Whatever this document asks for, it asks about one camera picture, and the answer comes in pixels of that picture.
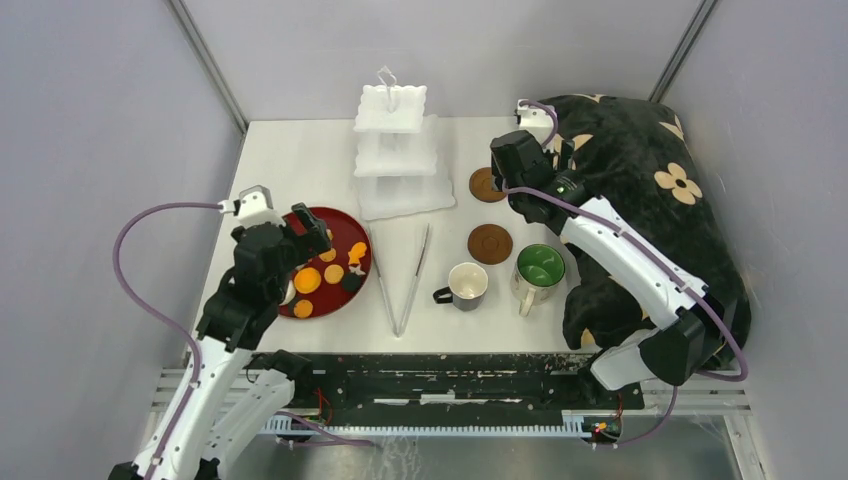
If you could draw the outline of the orange fish-shaped pastry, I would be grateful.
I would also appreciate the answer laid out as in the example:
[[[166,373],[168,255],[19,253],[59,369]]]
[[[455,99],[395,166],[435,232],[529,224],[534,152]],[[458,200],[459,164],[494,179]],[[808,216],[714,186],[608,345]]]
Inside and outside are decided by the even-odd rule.
[[[359,266],[362,264],[363,259],[366,257],[368,252],[368,244],[363,241],[356,242],[350,250],[347,252],[348,255],[348,265],[349,266]]]

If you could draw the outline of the small chip cookie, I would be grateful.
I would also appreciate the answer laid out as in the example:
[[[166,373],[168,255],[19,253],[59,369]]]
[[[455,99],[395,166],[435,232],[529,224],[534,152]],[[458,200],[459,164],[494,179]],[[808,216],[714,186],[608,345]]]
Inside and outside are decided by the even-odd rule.
[[[326,252],[324,252],[324,253],[321,253],[321,254],[319,255],[320,260],[321,260],[321,261],[323,261],[323,262],[325,262],[325,263],[332,263],[332,262],[334,262],[334,261],[335,261],[335,259],[336,259],[336,257],[337,257],[337,251],[336,251],[336,249],[335,249],[335,248],[331,248],[331,249],[329,249],[328,251],[326,251]]]

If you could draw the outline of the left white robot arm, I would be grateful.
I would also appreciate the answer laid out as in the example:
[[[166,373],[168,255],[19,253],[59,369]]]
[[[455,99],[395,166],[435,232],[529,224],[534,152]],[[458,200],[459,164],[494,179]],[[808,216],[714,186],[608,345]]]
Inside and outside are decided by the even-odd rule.
[[[113,479],[192,479],[201,469],[201,441],[210,432],[213,415],[225,391],[244,362],[276,320],[281,304],[293,289],[290,282],[297,267],[328,251],[327,226],[303,203],[292,213],[303,227],[298,233],[283,217],[267,207],[255,219],[246,215],[245,202],[216,205],[222,213],[237,216],[232,232],[236,245],[234,265],[219,281],[206,301],[195,333],[156,310],[129,286],[120,265],[120,250],[130,229],[143,218],[159,212],[152,207],[133,217],[119,232],[112,252],[113,270],[120,286],[140,307],[174,328],[186,340],[191,365],[170,407],[163,430],[151,447],[135,460],[116,465]]]

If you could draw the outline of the metal serving tongs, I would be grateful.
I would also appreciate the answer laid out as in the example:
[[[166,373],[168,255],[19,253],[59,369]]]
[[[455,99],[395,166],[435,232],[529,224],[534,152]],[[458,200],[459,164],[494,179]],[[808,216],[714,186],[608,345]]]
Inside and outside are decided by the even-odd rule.
[[[426,257],[432,225],[385,220],[370,225],[374,258],[392,335],[404,336]]]

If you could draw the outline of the dark red round tray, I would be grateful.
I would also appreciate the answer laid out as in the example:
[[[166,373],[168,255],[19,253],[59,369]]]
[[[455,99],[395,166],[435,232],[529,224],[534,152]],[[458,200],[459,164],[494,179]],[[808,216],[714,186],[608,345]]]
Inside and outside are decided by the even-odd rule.
[[[303,299],[311,301],[314,305],[313,314],[309,318],[305,319],[312,319],[329,315],[341,309],[346,304],[348,304],[362,289],[362,287],[366,283],[366,280],[368,279],[369,273],[373,265],[372,242],[369,238],[369,235],[366,233],[365,228],[357,220],[355,220],[352,216],[348,215],[343,211],[329,207],[313,207],[311,210],[316,217],[326,222],[328,227],[329,238],[331,241],[331,248],[336,249],[337,257],[334,262],[325,263],[320,260],[319,254],[318,256],[310,259],[305,266],[297,270],[298,272],[299,270],[305,267],[316,268],[322,274],[323,281],[321,283],[321,286],[315,292],[310,293],[308,295],[300,294],[295,290],[294,297],[289,302],[279,307],[279,314],[287,318],[296,318],[292,314],[291,308],[295,302]],[[366,257],[363,259],[362,264],[360,265],[362,269],[366,272],[366,275],[362,277],[363,282],[361,288],[356,293],[351,294],[345,292],[342,289],[340,283],[335,285],[328,284],[324,280],[323,274],[325,268],[330,264],[341,265],[345,269],[346,273],[348,273],[349,265],[347,252],[356,242],[359,241],[363,241],[368,244],[368,252],[366,254]]]

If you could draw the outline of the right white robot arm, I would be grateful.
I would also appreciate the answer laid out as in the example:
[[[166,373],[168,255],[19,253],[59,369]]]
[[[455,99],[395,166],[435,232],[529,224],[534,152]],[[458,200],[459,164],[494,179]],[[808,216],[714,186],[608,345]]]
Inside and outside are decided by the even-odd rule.
[[[734,303],[719,301],[701,278],[651,245],[608,199],[587,188],[578,172],[556,169],[528,131],[493,139],[490,151],[493,174],[510,207],[596,261],[635,298],[654,325],[604,350],[590,364],[590,373],[577,382],[585,405],[602,408],[622,387],[645,380],[681,386],[701,372],[720,346],[730,348],[739,363],[732,381],[747,377],[747,363],[727,324]]]

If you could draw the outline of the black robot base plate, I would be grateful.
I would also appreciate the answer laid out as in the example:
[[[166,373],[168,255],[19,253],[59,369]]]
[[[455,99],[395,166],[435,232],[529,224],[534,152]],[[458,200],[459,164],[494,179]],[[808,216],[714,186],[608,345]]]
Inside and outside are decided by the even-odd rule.
[[[645,406],[639,384],[604,389],[587,354],[307,353],[289,407],[336,427],[556,426],[564,411]]]

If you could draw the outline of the white three-tier dessert stand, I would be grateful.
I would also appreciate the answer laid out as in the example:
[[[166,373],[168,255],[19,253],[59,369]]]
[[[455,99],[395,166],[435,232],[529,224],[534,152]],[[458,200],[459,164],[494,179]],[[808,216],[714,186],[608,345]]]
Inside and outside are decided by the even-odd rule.
[[[362,87],[353,130],[353,176],[366,221],[455,205],[450,174],[439,153],[438,117],[425,113],[427,87],[401,85],[386,66],[376,85]]]

